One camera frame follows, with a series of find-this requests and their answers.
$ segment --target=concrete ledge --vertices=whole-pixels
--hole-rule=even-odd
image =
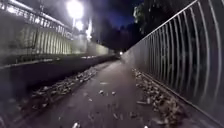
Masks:
[[[3,68],[0,70],[0,100],[10,97],[20,98],[28,93],[28,89],[37,88],[45,82],[83,71],[112,59],[115,59],[113,55],[88,59],[74,57]]]

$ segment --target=light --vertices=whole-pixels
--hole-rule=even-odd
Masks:
[[[16,13],[16,10],[13,7],[8,7],[7,11],[10,13]]]
[[[92,38],[91,33],[92,33],[92,21],[89,22],[88,29],[86,30],[86,37],[88,39]]]
[[[82,31],[83,30],[83,23],[81,21],[77,21],[75,24],[75,27],[79,30]]]
[[[35,23],[37,23],[37,24],[40,23],[40,19],[39,18],[36,18],[35,19]]]
[[[71,0],[67,3],[67,10],[69,15],[73,19],[81,19],[84,15],[84,8],[83,5],[76,0]]]

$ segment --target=paved path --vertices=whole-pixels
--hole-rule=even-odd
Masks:
[[[22,127],[72,128],[75,122],[82,128],[162,127],[152,123],[159,115],[150,106],[136,104],[142,91],[135,85],[132,71],[120,61],[114,62]]]

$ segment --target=vertical bar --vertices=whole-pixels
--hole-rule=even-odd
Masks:
[[[171,21],[169,22],[170,33],[171,33],[171,49],[172,49],[172,68],[171,68],[171,87],[174,87],[174,36]]]
[[[155,71],[155,68],[154,68],[154,41],[155,41],[155,35],[154,35],[154,33],[152,33],[151,35],[150,35],[151,37],[152,37],[152,47],[151,47],[151,50],[152,50],[152,59],[151,59],[151,67],[152,67],[152,71],[151,71],[151,74],[152,75],[155,75],[155,73],[154,73],[154,71]]]
[[[214,7],[212,5],[212,1],[208,0],[209,2],[209,6],[211,8],[211,12],[212,12],[212,18],[214,21],[214,25],[215,25],[215,30],[216,30],[216,38],[217,38],[217,45],[218,45],[218,75],[217,75],[217,83],[215,86],[215,94],[214,94],[214,98],[213,98],[213,106],[214,103],[217,100],[217,96],[218,96],[218,92],[219,92],[219,87],[220,87],[220,81],[221,81],[221,75],[222,75],[222,40],[221,40],[221,34],[220,34],[220,27],[219,27],[219,23],[217,21],[216,15],[215,15],[215,10]]]
[[[166,27],[166,29],[165,29],[165,31],[166,31],[166,39],[167,39],[167,52],[165,52],[165,54],[167,55],[167,70],[166,70],[166,85],[169,85],[169,82],[170,82],[170,80],[169,80],[169,71],[170,71],[170,38],[169,38],[169,32],[168,32],[168,26],[169,25],[169,23],[168,24],[166,24],[165,25],[165,27]]]
[[[44,54],[46,54],[46,42],[47,42],[47,28],[45,28],[44,26],[44,23],[45,23],[45,20],[43,20],[43,31],[44,31],[44,40],[43,40],[43,45],[42,45],[42,49],[43,49],[43,57],[44,57]]]
[[[175,81],[175,89],[178,89],[178,82],[179,82],[179,73],[180,73],[180,40],[179,40],[179,34],[178,34],[178,27],[177,27],[177,21],[174,18],[174,27],[175,27],[175,36],[176,36],[176,50],[177,50],[177,74],[176,74],[176,81]]]
[[[162,80],[163,80],[163,82],[165,82],[166,80],[165,80],[165,75],[166,75],[166,56],[167,56],[167,54],[166,54],[166,49],[167,49],[167,47],[166,47],[166,33],[165,33],[165,27],[166,27],[166,24],[162,27],[162,37],[163,37],[163,41],[162,41],[162,47],[161,47],[161,49],[162,49],[162,62],[163,62],[163,64],[162,64]]]
[[[153,33],[153,75],[156,77],[156,33]]]
[[[27,38],[27,47],[26,47],[27,48],[27,53],[26,53],[27,55],[26,56],[28,57],[27,58],[27,61],[29,61],[29,58],[30,58],[30,55],[31,55],[30,52],[29,52],[29,49],[30,49],[31,28],[29,26],[27,27],[27,37],[28,38]]]
[[[54,53],[57,54],[57,44],[58,44],[58,31],[53,32],[53,35],[55,37],[55,43],[54,43]]]
[[[162,80],[162,28],[158,29],[158,76],[159,76],[159,80]]]
[[[52,45],[52,36],[51,36],[51,30],[47,28],[47,44],[46,44],[46,51],[47,54],[51,54],[51,45]]]
[[[149,35],[149,72],[152,75],[152,35]]]
[[[181,48],[182,48],[182,72],[181,72],[181,80],[180,80],[180,88],[179,92],[181,92],[183,83],[184,83],[184,78],[185,78],[185,69],[186,69],[186,51],[185,51],[185,41],[184,41],[184,35],[183,35],[183,26],[182,26],[182,21],[180,19],[180,15],[177,16],[178,22],[180,25],[180,36],[181,36]]]
[[[203,28],[205,32],[205,44],[206,44],[206,75],[205,75],[205,84],[204,84],[204,89],[201,97],[201,101],[204,100],[207,88],[208,88],[208,79],[209,79],[209,74],[210,74],[210,46],[209,46],[209,37],[208,37],[208,29],[207,29],[207,24],[205,21],[205,15],[202,10],[200,2],[198,2],[198,8],[200,10],[200,14],[202,17],[202,23],[203,23]]]
[[[195,14],[192,8],[190,8],[191,16],[193,20],[194,30],[195,30],[195,38],[196,38],[196,48],[197,48],[197,69],[196,69],[196,77],[195,77],[195,85],[194,85],[194,95],[198,89],[198,81],[199,81],[199,72],[200,72],[200,46],[199,46],[199,38],[198,38],[198,29],[197,23],[195,20]]]
[[[187,29],[187,39],[188,39],[188,49],[189,49],[189,74],[187,77],[187,84],[186,84],[186,90],[188,91],[189,86],[190,86],[190,82],[191,82],[191,78],[192,78],[192,65],[193,65],[193,52],[192,52],[192,45],[191,45],[191,33],[190,33],[190,29],[189,29],[189,24],[188,24],[188,20],[187,20],[187,15],[186,12],[183,12],[184,14],[184,21],[186,24],[186,29]]]
[[[159,31],[155,31],[156,33],[156,42],[155,42],[155,59],[156,59],[156,78],[159,79]]]
[[[61,43],[61,52],[64,54],[64,28],[62,28],[62,43]]]

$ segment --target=street light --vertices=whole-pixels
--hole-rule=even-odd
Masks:
[[[77,0],[71,0],[67,4],[67,10],[73,20],[81,19],[84,15],[84,7],[82,3]]]
[[[76,27],[79,31],[82,31],[84,25],[83,25],[82,21],[77,21],[76,24],[75,24],[75,27]]]

